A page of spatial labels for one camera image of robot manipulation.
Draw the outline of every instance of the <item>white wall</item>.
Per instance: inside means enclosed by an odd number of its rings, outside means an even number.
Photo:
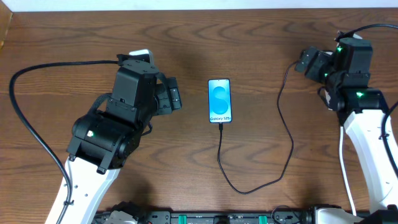
[[[398,7],[397,0],[2,0],[13,12]]]

